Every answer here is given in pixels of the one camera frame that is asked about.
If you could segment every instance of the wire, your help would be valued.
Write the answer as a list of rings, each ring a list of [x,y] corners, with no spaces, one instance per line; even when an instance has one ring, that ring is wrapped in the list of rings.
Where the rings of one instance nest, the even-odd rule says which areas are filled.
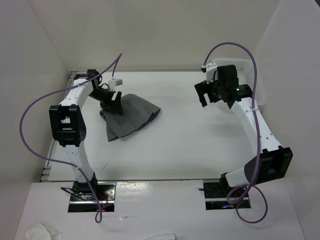
[[[112,70],[112,78],[113,78],[113,77],[114,77],[114,75],[115,75],[115,70],[116,70],[116,67],[117,67],[117,65],[118,65],[118,62],[119,62],[120,58],[121,58],[121,56],[118,58],[118,60],[115,62],[115,65],[113,66],[113,70]]]
[[[103,78],[102,78],[102,75],[99,77],[99,82],[98,82],[98,85],[100,85],[101,83],[102,83],[102,80],[103,80]]]
[[[217,73],[217,70],[215,70],[214,73],[213,73],[213,81],[216,80],[216,73]]]
[[[110,89],[110,87],[107,83],[103,83],[100,87],[102,87],[103,85],[106,85],[108,87],[108,89]]]
[[[54,94],[57,94],[57,93],[61,93],[61,92],[64,92],[64,91],[68,91],[68,90],[71,90],[71,89],[75,89],[75,88],[78,88],[84,84],[87,84],[97,78],[99,78],[100,76],[102,76],[102,74],[104,74],[106,71],[108,71],[115,63],[117,63],[119,61],[119,59],[121,58],[122,56],[122,53],[113,61],[113,63],[111,63],[111,65],[109,65],[105,70],[103,70],[101,73],[99,73],[98,75],[78,84],[78,85],[74,85],[74,86],[70,86],[70,87],[66,87],[66,88],[63,88],[63,89],[60,89],[60,90],[56,90],[56,91],[53,91],[53,92],[49,92],[39,98],[37,98],[36,100],[34,100],[32,103],[29,104],[29,106],[26,107],[26,109],[24,110],[22,116],[21,116],[21,119],[20,119],[20,122],[19,122],[19,133],[20,133],[20,138],[24,144],[24,146],[29,150],[29,152],[31,152],[33,155],[37,156],[38,158],[40,159],[43,159],[43,160],[48,160],[48,161],[52,161],[52,162],[55,162],[55,163],[60,163],[60,164],[66,164],[66,165],[70,165],[74,168],[77,168],[80,173],[83,175],[83,177],[85,178],[92,194],[93,194],[93,197],[94,197],[94,200],[96,201],[96,204],[98,206],[98,212],[96,213],[95,215],[95,222],[97,224],[101,223],[102,221],[102,212],[103,212],[103,208],[101,207],[101,204],[99,203],[99,199],[97,197],[97,194],[95,193],[95,190],[93,188],[93,186],[91,185],[91,182],[90,180],[88,179],[88,177],[86,176],[85,172],[80,168],[78,167],[76,164],[73,164],[71,162],[67,162],[67,161],[61,161],[61,160],[56,160],[56,159],[52,159],[50,157],[46,157],[46,156],[42,156],[41,154],[35,152],[29,145],[28,143],[26,142],[25,140],[25,137],[24,137],[24,133],[23,133],[23,122],[24,122],[24,119],[25,119],[25,116],[27,114],[27,112],[30,110],[30,108],[36,104],[37,102],[39,102],[40,100],[46,98],[46,97],[49,97],[51,95],[54,95]]]
[[[252,55],[252,53],[243,45],[239,44],[239,43],[236,43],[236,42],[231,42],[231,41],[227,41],[227,42],[222,42],[218,45],[216,45],[214,48],[212,48],[210,50],[210,52],[208,53],[208,55],[206,56],[205,60],[204,60],[204,63],[203,65],[206,65],[211,53],[217,49],[218,47],[220,46],[223,46],[223,45],[234,45],[234,46],[237,46],[241,49],[243,49],[248,55],[249,57],[251,58],[252,60],[252,64],[253,64],[253,70],[254,70],[254,81],[253,81],[253,89],[252,89],[252,102],[251,102],[251,105],[252,105],[252,109],[255,109],[255,96],[256,96],[256,88],[257,88],[257,64],[256,64],[256,60],[254,58],[254,56]],[[260,152],[261,152],[261,141],[260,141],[260,128],[259,128],[259,122],[258,122],[258,117],[257,117],[257,113],[256,111],[252,111],[253,113],[253,118],[254,118],[254,122],[255,122],[255,127],[256,127],[256,139],[257,139],[257,153],[256,153],[256,158],[255,158],[255,166],[254,166],[254,170],[253,170],[253,174],[252,174],[252,178],[251,178],[251,181],[248,185],[241,185],[241,186],[236,186],[235,188],[233,188],[227,195],[226,199],[227,199],[227,202],[229,204],[237,204],[236,206],[236,214],[238,215],[238,217],[246,222],[246,223],[249,223],[249,224],[256,224],[256,223],[259,223],[261,222],[266,216],[267,216],[267,213],[268,213],[268,203],[267,203],[267,199],[266,197],[264,196],[264,194],[262,193],[262,191],[257,187],[255,186],[256,184],[256,181],[257,181],[257,177],[258,177],[258,171],[259,171],[259,165],[260,165]],[[244,191],[244,193],[238,197],[237,199],[235,199],[234,201],[231,201],[230,200],[230,196],[237,190],[241,189],[241,188],[244,188],[246,187],[246,190]],[[246,219],[244,219],[243,217],[240,216],[239,212],[238,212],[238,208],[239,206],[246,202],[244,200],[244,198],[246,197],[246,195],[248,194],[248,192],[250,191],[250,189],[254,187],[255,189],[257,189],[259,191],[259,193],[262,195],[262,198],[264,200],[264,203],[265,203],[265,212],[263,214],[263,216],[256,220],[256,221],[248,221]]]

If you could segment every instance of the black bracket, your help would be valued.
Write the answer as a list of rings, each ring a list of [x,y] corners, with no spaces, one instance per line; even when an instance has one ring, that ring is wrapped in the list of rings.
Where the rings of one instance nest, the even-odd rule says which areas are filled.
[[[87,129],[78,105],[52,105],[49,109],[49,116],[53,139],[57,140],[61,146],[79,147],[80,143],[85,140]],[[69,118],[70,122],[62,122],[66,118]]]

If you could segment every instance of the white table surface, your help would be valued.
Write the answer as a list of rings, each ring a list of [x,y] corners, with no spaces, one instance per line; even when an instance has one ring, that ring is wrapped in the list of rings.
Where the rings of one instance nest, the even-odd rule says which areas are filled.
[[[27,229],[41,222],[62,233],[63,240],[143,240],[174,233],[178,240],[303,240],[284,179],[260,184],[269,205],[264,221],[242,222],[234,209],[206,210],[201,180],[119,182],[115,212],[103,213],[100,224],[94,212],[67,213],[69,195],[60,187],[71,182],[33,183],[20,219],[16,240],[25,239]],[[250,192],[252,209],[241,209],[243,217],[258,219],[264,202]]]
[[[108,82],[111,74],[103,75]],[[100,104],[88,98],[82,108],[84,141],[98,180],[211,179],[242,167],[254,156],[249,139],[230,110],[209,104],[202,108],[194,85],[202,72],[119,72],[123,96],[136,94],[161,107],[144,129],[108,142]],[[68,161],[54,144],[51,157]],[[70,166],[52,163],[49,181],[73,181]]]
[[[288,177],[285,181],[305,239],[319,239],[320,177]]]

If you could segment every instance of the white wall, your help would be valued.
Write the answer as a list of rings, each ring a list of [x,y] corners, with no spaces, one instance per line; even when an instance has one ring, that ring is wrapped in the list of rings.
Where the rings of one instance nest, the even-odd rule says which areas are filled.
[[[279,0],[29,0],[69,70],[199,69],[216,44],[254,50]],[[222,47],[216,57],[242,57]]]
[[[291,147],[288,175],[319,175],[320,7],[314,0],[282,0],[255,57],[264,77],[264,116]]]
[[[0,233],[10,240],[44,165],[20,140],[21,114],[36,97],[66,86],[68,71],[28,1],[0,1],[0,22]],[[51,141],[48,108],[58,99],[43,100],[24,123],[28,142],[45,155]]]

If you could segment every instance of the white backdrop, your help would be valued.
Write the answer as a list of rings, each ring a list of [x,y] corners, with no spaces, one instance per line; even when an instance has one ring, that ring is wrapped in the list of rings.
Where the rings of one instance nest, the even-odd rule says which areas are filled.
[[[279,0],[29,0],[69,70],[199,69],[225,41],[254,51]],[[247,57],[234,46],[215,57]]]

